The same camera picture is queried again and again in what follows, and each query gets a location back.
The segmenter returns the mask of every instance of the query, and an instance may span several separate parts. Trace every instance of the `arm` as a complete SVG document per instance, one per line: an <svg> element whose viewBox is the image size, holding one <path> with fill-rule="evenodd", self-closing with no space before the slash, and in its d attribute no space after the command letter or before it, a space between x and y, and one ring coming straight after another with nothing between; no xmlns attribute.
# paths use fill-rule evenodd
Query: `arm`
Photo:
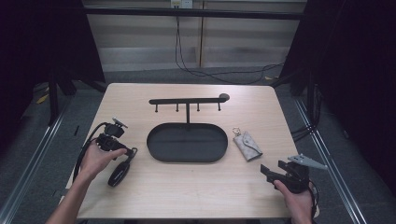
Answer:
<svg viewBox="0 0 396 224"><path fill-rule="evenodd" d="M126 149L103 151L92 141L81 163L80 172L64 199L46 223L75 223L78 210L85 198L88 187L111 160L126 153Z"/></svg>
<svg viewBox="0 0 396 224"><path fill-rule="evenodd" d="M279 180L274 181L274 185L285 197L285 203L291 215L292 224L311 224L312 198L308 190L293 194Z"/></svg>

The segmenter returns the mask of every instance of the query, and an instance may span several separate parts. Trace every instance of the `metal rail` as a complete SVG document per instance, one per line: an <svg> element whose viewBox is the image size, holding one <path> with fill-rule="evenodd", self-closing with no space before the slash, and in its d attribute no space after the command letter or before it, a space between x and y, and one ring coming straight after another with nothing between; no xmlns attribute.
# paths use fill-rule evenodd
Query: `metal rail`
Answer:
<svg viewBox="0 0 396 224"><path fill-rule="evenodd" d="M309 121L308 116L306 115L306 108L304 106L304 103L301 100L296 100L295 103L297 105L301 117L304 120L305 125L310 126L311 123ZM341 176L337 168L337 165L332 159L332 155L330 154L329 149L327 149L326 145L324 144L324 141L320 136L318 130L314 130L311 133L311 137L318 149L318 153L320 157L323 159L325 165L329 167L329 174L330 177L332 178L332 182L337 188L338 193L340 194L341 199L343 200L346 210L350 214L353 223L366 224L367 223L366 219L364 218L358 203L356 202L355 198L350 192L347 183L344 181L344 178Z"/></svg>
<svg viewBox="0 0 396 224"><path fill-rule="evenodd" d="M176 16L211 17L267 20L327 20L329 15L306 15L298 12L236 11L217 9L156 8L156 7L37 7L37 12L79 13L96 15L138 15L138 16Z"/></svg>
<svg viewBox="0 0 396 224"><path fill-rule="evenodd" d="M32 183L33 178L35 177L35 173L38 170L41 162L46 155L50 143L52 142L53 137L58 132L58 129L62 123L64 118L64 112L66 111L67 107L70 105L71 98L68 97L65 105L59 114L58 118L53 122L51 126L49 126L41 139L38 147L35 150L35 154L33 155L32 159L30 159L28 165L26 166L21 178L18 180L17 185L15 186L14 190L9 194L4 206L0 212L0 223L8 224L11 223L12 219L14 218L21 201L26 194L27 190Z"/></svg>

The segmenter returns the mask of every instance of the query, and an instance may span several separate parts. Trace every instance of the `wooden table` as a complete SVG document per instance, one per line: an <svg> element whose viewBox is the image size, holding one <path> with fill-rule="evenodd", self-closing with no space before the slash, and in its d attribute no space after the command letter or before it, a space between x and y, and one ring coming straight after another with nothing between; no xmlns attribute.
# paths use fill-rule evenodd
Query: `wooden table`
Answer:
<svg viewBox="0 0 396 224"><path fill-rule="evenodd" d="M150 99L212 98L221 93L230 100L221 104L191 105L191 122L212 123L228 136L222 159L213 163L165 163L149 154L147 137L157 125L185 122L185 106L155 105ZM287 217L282 195L266 182L261 163L284 174L277 161L297 154L282 109L271 87L231 85L111 84L90 132L101 122L117 117L129 126L119 139L137 147L125 179L115 188L107 180L125 158L112 161L92 182L79 218L266 218ZM247 162L233 142L233 128L248 131L263 155Z"/></svg>

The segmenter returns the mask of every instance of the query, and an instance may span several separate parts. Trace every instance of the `wall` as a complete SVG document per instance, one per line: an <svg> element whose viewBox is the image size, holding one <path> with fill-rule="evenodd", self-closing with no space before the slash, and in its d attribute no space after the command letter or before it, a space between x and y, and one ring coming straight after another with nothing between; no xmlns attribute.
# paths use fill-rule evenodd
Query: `wall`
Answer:
<svg viewBox="0 0 396 224"><path fill-rule="evenodd" d="M170 7L170 1L85 0L86 6ZM305 1L193 1L193 8L302 12ZM175 68L177 19L88 15L104 71ZM188 67L263 66L282 63L297 21L180 18Z"/></svg>

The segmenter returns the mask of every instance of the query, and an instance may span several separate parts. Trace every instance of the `black oval tray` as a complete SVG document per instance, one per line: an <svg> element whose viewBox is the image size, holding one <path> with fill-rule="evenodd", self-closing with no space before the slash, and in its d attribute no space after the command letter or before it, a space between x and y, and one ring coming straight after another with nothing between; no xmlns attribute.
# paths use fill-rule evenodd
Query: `black oval tray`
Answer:
<svg viewBox="0 0 396 224"><path fill-rule="evenodd" d="M227 134L207 123L163 123L148 134L148 151L166 162L213 162L228 146Z"/></svg>

